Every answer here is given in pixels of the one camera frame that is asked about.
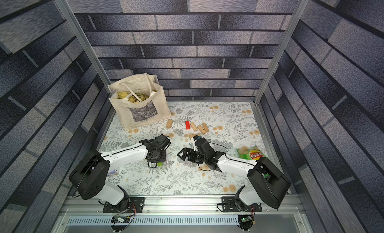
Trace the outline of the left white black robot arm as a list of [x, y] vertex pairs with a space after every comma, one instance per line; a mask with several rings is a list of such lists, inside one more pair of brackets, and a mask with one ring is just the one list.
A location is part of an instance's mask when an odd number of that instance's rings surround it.
[[166, 161], [166, 153], [171, 145], [168, 136], [160, 135], [155, 139], [144, 139], [139, 143], [110, 152], [90, 150], [69, 176], [76, 188], [75, 192], [83, 200], [99, 199], [113, 206], [130, 202], [124, 189], [106, 181], [108, 174], [121, 166], [146, 160], [148, 167]]

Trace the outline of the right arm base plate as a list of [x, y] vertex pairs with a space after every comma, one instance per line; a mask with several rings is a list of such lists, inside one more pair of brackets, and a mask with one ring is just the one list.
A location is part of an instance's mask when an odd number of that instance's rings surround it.
[[262, 212], [262, 206], [260, 203], [252, 204], [251, 206], [245, 205], [235, 196], [221, 197], [221, 206], [224, 213], [250, 213], [250, 212]]

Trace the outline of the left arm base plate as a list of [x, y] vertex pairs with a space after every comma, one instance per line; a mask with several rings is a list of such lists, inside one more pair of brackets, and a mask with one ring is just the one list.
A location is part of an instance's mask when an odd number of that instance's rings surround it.
[[142, 213], [145, 203], [144, 197], [124, 197], [117, 205], [109, 202], [104, 204], [103, 213], [105, 214], [129, 214]]

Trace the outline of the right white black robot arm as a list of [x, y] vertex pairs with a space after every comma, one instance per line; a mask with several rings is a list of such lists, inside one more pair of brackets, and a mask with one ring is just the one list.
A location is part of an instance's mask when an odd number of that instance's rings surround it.
[[268, 158], [262, 156], [258, 160], [248, 160], [231, 157], [213, 149], [205, 138], [198, 138], [194, 148], [183, 148], [178, 157], [198, 165], [204, 163], [212, 171], [247, 178], [250, 185], [242, 186], [233, 200], [240, 212], [259, 203], [277, 210], [291, 187], [290, 180]]

